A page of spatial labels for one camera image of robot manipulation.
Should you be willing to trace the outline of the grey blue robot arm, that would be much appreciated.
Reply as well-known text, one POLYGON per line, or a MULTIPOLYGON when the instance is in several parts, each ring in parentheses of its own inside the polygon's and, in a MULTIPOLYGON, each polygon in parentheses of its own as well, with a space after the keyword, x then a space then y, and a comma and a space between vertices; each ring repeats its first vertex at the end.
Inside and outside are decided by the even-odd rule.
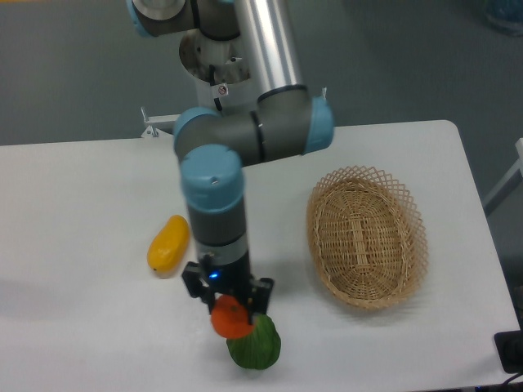
POLYGON ((172 127, 197 259, 182 278, 209 309, 234 297, 246 319, 267 311, 274 282, 252 275, 244 208, 246 166, 326 149, 334 119, 323 96, 308 93, 284 1, 130 1, 146 37, 181 32, 186 68, 211 100, 172 127))

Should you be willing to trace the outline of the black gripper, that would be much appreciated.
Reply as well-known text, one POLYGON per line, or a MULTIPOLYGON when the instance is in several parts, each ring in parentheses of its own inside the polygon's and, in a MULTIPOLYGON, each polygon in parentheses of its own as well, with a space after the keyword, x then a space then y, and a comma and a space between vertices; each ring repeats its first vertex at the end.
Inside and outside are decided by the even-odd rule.
POLYGON ((199 264, 188 262, 181 277, 190 297, 199 298, 210 314, 216 302, 216 292, 233 296, 241 305, 246 305, 249 325, 254 324, 258 315, 266 314, 274 288, 274 279, 252 277, 247 252, 239 259, 222 265, 217 263, 215 257, 205 255, 199 264))

